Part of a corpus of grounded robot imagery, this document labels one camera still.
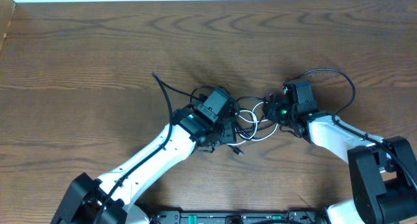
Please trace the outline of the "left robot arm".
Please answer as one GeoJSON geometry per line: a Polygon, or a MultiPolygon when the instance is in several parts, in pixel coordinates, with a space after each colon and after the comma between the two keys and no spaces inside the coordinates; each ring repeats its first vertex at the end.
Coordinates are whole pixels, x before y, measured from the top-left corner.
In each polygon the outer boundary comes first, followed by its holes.
{"type": "Polygon", "coordinates": [[[52,223],[149,223],[135,204],[139,197],[197,147],[234,142],[237,111],[237,101],[221,88],[175,110],[161,133],[129,160],[96,179],[86,173],[75,178],[52,223]]]}

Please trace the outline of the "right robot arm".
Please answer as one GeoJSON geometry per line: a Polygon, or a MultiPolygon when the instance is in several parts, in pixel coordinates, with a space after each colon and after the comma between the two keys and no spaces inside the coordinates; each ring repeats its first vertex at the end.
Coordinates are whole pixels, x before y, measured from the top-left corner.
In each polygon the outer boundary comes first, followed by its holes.
{"type": "Polygon", "coordinates": [[[352,199],[330,205],[327,223],[399,223],[416,217],[416,157],[401,136],[383,138],[319,111],[311,83],[286,81],[281,96],[265,100],[265,117],[349,166],[352,199]]]}

